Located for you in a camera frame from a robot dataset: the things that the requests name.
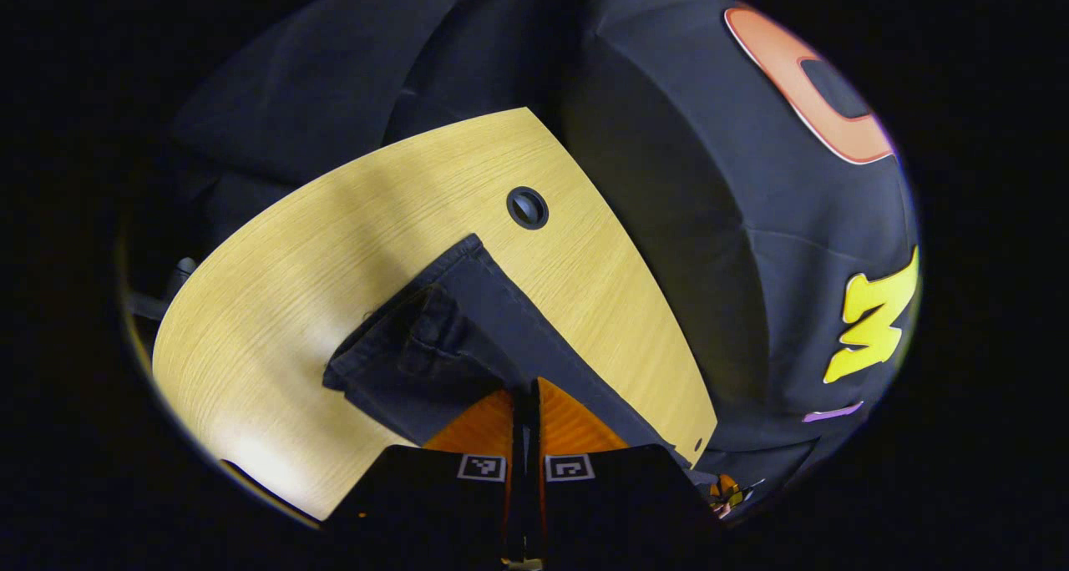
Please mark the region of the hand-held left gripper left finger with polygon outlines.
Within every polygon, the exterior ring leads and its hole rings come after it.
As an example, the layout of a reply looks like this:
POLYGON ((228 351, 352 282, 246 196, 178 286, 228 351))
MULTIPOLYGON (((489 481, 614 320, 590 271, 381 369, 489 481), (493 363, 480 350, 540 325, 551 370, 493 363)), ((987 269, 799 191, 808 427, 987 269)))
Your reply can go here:
POLYGON ((505 571, 514 457, 508 390, 422 447, 390 446, 323 524, 347 571, 505 571))

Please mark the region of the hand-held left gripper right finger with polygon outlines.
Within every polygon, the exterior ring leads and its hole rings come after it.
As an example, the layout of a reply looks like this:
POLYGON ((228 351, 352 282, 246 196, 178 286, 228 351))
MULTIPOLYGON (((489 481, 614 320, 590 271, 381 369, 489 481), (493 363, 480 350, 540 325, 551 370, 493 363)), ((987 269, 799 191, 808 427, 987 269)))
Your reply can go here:
POLYGON ((719 522, 667 449, 628 445, 545 379, 534 391, 545 568, 714 567, 719 522))

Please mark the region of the black jeans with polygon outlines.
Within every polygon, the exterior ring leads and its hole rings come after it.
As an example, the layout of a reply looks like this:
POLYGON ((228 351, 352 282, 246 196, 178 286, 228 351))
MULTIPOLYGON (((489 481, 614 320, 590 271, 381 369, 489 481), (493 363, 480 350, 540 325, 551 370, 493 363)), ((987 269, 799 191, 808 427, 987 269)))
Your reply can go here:
POLYGON ((440 452, 503 456, 522 397, 534 399, 543 456, 664 447, 534 307, 476 235, 461 240, 338 346, 323 385, 399 437, 440 452))

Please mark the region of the black backdrop cloth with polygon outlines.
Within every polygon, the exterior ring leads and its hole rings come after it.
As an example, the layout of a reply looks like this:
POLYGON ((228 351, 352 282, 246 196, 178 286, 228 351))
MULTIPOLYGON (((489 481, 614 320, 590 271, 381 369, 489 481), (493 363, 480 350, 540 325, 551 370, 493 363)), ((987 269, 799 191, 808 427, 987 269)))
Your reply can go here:
POLYGON ((324 521, 419 447, 327 362, 469 235, 692 468, 765 479, 729 523, 858 430, 919 307, 877 114, 738 0, 317 0, 184 103, 119 300, 195 445, 324 521))

